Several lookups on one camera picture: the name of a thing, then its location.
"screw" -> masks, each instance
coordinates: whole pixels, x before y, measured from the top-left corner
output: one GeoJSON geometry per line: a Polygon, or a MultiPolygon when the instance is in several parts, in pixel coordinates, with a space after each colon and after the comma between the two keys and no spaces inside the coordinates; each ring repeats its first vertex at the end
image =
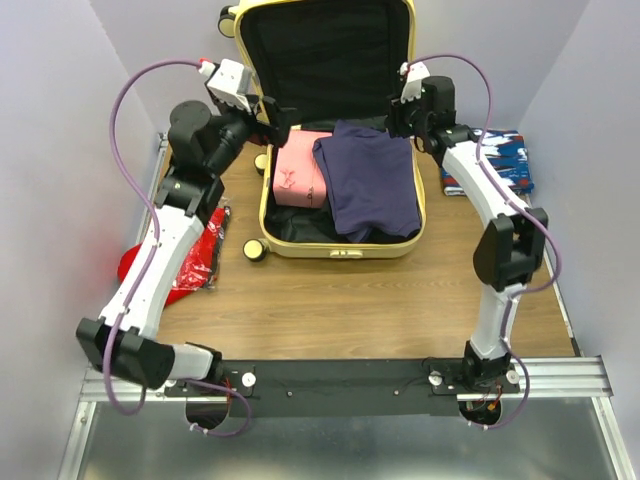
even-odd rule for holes
{"type": "Polygon", "coordinates": [[[429,383],[434,387],[442,385],[442,375],[440,374],[440,372],[437,372],[435,370],[431,372],[431,375],[429,375],[429,383]]]}
{"type": "Polygon", "coordinates": [[[507,372],[507,382],[512,385],[517,385],[518,383],[520,383],[520,375],[518,375],[518,372],[516,372],[515,370],[509,370],[507,372]]]}
{"type": "Polygon", "coordinates": [[[242,376],[242,384],[247,387],[253,387],[256,384],[256,376],[251,373],[251,372],[247,372],[242,376]]]}

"white wall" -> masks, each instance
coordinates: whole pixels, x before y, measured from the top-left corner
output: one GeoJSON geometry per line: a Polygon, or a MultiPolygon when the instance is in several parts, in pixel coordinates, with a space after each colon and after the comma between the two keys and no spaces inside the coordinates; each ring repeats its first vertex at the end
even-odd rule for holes
{"type": "MultiPolygon", "coordinates": [[[[416,55],[458,53],[476,62],[494,92],[492,125],[515,128],[571,36],[588,0],[414,0],[416,55]]],[[[482,79],[457,60],[429,63],[456,85],[458,120],[481,126],[482,79]]]]}
{"type": "MultiPolygon", "coordinates": [[[[240,60],[233,39],[218,32],[220,9],[231,0],[90,0],[130,74],[163,58],[240,60]]],[[[158,131],[169,127],[177,104],[198,99],[210,105],[203,78],[172,67],[140,82],[140,98],[158,131]]]]}
{"type": "MultiPolygon", "coordinates": [[[[52,479],[86,365],[75,328],[112,293],[142,212],[107,138],[126,73],[87,0],[3,0],[0,58],[0,477],[52,479]]],[[[127,105],[122,151],[149,179],[155,129],[127,105]]]]}
{"type": "Polygon", "coordinates": [[[520,126],[564,248],[560,279],[576,338],[602,354],[640,474],[640,3],[592,0],[520,126]]]}
{"type": "MultiPolygon", "coordinates": [[[[91,0],[122,63],[130,73],[166,57],[212,59],[239,55],[232,39],[218,33],[220,8],[231,0],[91,0]]],[[[494,124],[514,127],[571,35],[588,0],[415,0],[416,54],[452,52],[478,61],[491,78],[494,124]]],[[[486,95],[481,80],[465,65],[445,60],[435,73],[452,75],[458,88],[460,120],[482,124],[486,95]]],[[[140,96],[159,130],[171,109],[187,98],[206,100],[202,79],[162,72],[140,96]]]]}

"suitcase wheel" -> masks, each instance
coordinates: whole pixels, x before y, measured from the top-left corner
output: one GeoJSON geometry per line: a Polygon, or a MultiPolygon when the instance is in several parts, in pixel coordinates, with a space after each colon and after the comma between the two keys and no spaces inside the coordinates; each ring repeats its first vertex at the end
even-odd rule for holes
{"type": "Polygon", "coordinates": [[[233,38],[233,24],[236,21],[236,16],[229,12],[229,7],[223,7],[220,10],[220,17],[218,18],[218,31],[222,36],[227,38],[233,38]]]}
{"type": "Polygon", "coordinates": [[[265,153],[261,153],[253,160],[253,164],[256,167],[256,172],[258,172],[258,175],[263,176],[264,171],[267,168],[267,155],[265,153]]]}
{"type": "Polygon", "coordinates": [[[244,256],[252,262],[260,262],[264,260],[267,253],[269,253],[267,246],[262,241],[255,238],[247,240],[244,247],[242,247],[242,251],[244,252],[244,256]]]}

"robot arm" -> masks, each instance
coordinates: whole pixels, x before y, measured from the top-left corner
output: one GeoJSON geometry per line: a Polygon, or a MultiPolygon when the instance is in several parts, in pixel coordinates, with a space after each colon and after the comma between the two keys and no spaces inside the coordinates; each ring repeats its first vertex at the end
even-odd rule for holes
{"type": "Polygon", "coordinates": [[[478,212],[484,234],[473,263],[483,283],[476,330],[467,342],[462,377],[468,387],[495,380],[509,369],[511,360],[502,338],[509,338],[518,301],[509,299],[531,281],[541,266],[544,235],[505,201],[487,175],[504,184],[507,198],[527,210],[543,225],[543,209],[530,209],[504,183],[484,155],[476,158],[477,138],[466,125],[456,123],[455,89],[448,77],[432,77],[422,63],[400,73],[406,78],[402,94],[390,100],[387,129],[391,136],[414,136],[423,151],[431,154],[460,184],[478,212]]]}
{"type": "Polygon", "coordinates": [[[280,110],[274,100],[264,97],[260,107],[252,104],[247,95],[251,71],[244,65],[230,60],[220,65],[203,62],[200,72],[208,77],[208,91],[221,115],[212,115],[197,101],[184,102],[172,111],[171,166],[154,201],[162,229],[159,239],[156,242],[151,226],[124,282],[98,321],[84,318],[76,330],[89,361],[102,371],[107,337],[123,313],[111,371],[116,377],[148,388],[184,378],[220,382],[222,356],[216,350],[155,341],[162,309],[186,255],[224,193],[220,176],[247,141],[282,146],[290,129],[288,112],[280,110]],[[258,108],[264,109],[270,124],[257,119],[258,108]],[[153,246],[157,247],[155,256],[124,311],[124,299],[153,246]]]}

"red cloth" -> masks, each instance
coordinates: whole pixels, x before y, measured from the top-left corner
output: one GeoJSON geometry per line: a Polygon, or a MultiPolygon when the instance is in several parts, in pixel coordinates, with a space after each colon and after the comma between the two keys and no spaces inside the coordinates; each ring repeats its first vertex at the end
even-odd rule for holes
{"type": "MultiPolygon", "coordinates": [[[[191,247],[187,257],[173,282],[165,306],[180,300],[205,286],[210,286],[217,275],[217,257],[224,240],[224,229],[231,211],[228,207],[216,208],[207,228],[191,247]]],[[[125,252],[118,266],[118,279],[124,281],[133,261],[140,250],[140,244],[125,252]]]]}

